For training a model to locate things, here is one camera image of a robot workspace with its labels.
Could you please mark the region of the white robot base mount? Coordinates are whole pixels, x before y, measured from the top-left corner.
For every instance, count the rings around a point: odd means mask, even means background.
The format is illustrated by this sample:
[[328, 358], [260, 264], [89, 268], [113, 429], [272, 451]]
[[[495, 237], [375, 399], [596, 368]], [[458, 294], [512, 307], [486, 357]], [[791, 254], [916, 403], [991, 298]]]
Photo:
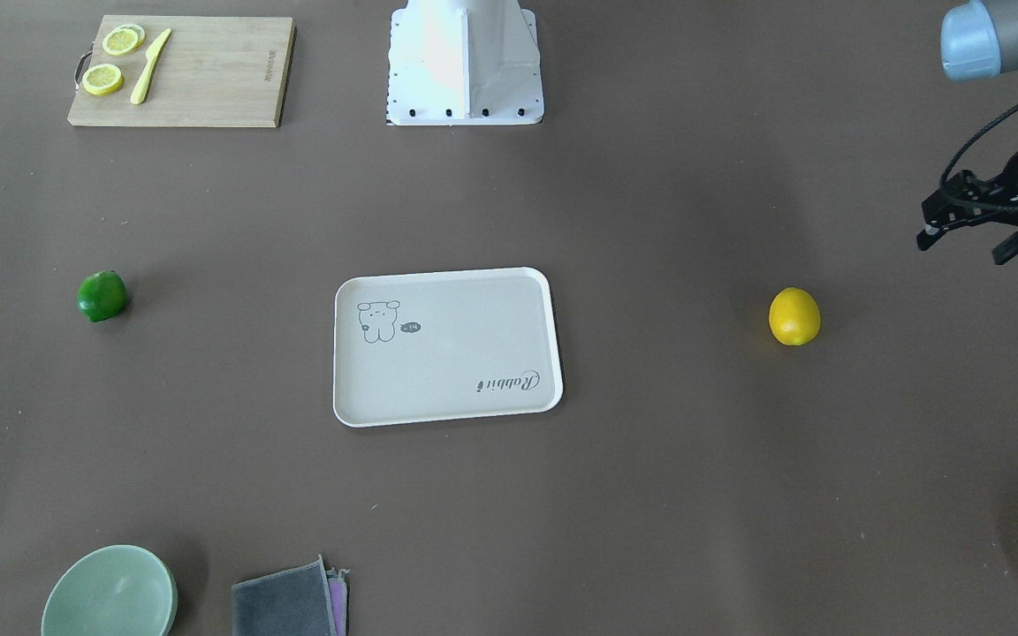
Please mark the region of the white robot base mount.
[[543, 121], [538, 21], [517, 1], [408, 1], [391, 14], [388, 62], [388, 125]]

